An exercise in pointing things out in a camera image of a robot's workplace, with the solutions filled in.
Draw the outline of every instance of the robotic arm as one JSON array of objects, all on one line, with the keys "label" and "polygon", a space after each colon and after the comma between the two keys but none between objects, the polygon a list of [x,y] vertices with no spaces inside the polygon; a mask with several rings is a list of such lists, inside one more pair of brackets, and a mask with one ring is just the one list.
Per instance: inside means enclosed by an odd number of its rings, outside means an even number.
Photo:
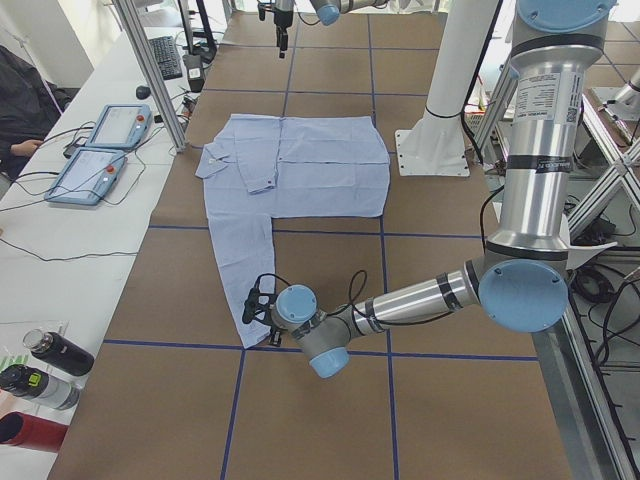
[{"label": "robotic arm", "polygon": [[[323,25],[331,25],[340,17],[341,13],[348,13],[364,7],[379,7],[386,5],[389,0],[311,0],[318,19]],[[270,2],[258,1],[258,17],[261,21],[266,18],[266,12],[273,13],[273,23],[276,26],[276,46],[280,49],[279,57],[284,58],[284,52],[289,48],[289,34],[287,28],[293,25],[294,0],[275,0]]]},{"label": "robotic arm", "polygon": [[[354,338],[425,323],[474,303],[521,332],[543,330],[560,319],[568,303],[568,246],[559,235],[560,220],[583,77],[602,54],[614,3],[518,1],[510,62],[519,78],[517,108],[500,226],[487,239],[483,257],[333,313],[319,309],[303,285],[273,296],[262,321],[288,330],[319,376],[330,377],[347,364],[346,346]],[[250,296],[245,305],[250,309],[255,300]]]}]

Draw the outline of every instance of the light blue shirt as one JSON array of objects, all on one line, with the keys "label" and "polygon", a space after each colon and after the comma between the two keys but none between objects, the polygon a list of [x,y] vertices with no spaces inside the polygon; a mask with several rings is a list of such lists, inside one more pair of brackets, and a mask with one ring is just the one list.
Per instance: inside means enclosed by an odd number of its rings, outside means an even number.
[{"label": "light blue shirt", "polygon": [[[369,117],[234,114],[204,147],[196,175],[225,295],[249,347],[269,333],[241,318],[256,277],[275,270],[271,219],[380,216],[389,155]],[[261,289],[273,291],[273,280]]]}]

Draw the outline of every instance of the blue joint cap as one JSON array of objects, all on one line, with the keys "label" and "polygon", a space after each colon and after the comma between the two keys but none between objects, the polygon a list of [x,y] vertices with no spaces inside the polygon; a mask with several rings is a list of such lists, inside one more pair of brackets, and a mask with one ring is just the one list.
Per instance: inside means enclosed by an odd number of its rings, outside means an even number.
[{"label": "blue joint cap", "polygon": [[316,11],[316,14],[324,26],[329,26],[340,18],[340,10],[332,4],[323,5]]},{"label": "blue joint cap", "polygon": [[519,0],[518,15],[531,28],[547,33],[569,33],[609,15],[616,0]]},{"label": "blue joint cap", "polygon": [[569,302],[560,274],[545,263],[527,259],[507,260],[487,270],[478,295],[489,317],[518,332],[550,327]]},{"label": "blue joint cap", "polygon": [[320,378],[329,378],[342,370],[349,363],[349,354],[344,347],[334,348],[313,357],[309,365]]},{"label": "blue joint cap", "polygon": [[291,323],[306,322],[315,315],[317,309],[316,296],[304,285],[287,287],[276,299],[278,314]]}]

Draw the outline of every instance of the black jacket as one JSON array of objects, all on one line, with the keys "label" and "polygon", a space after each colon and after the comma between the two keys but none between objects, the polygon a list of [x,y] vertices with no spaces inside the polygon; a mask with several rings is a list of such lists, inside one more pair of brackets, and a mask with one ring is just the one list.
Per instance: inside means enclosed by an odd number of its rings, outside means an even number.
[{"label": "black jacket", "polygon": [[[61,109],[71,101],[49,87]],[[11,145],[43,140],[59,117],[38,70],[0,45],[0,170],[17,176],[29,159],[11,155]]]}]

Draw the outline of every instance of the black bottle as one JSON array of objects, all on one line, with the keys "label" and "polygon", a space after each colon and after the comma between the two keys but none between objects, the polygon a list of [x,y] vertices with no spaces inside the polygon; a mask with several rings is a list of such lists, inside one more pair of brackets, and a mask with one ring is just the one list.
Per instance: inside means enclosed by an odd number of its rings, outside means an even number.
[{"label": "black bottle", "polygon": [[10,365],[0,373],[0,388],[40,405],[66,410],[78,403],[80,390],[69,382],[26,365]]},{"label": "black bottle", "polygon": [[24,336],[22,343],[38,360],[76,377],[89,373],[93,367],[93,355],[56,332],[31,330]]}]

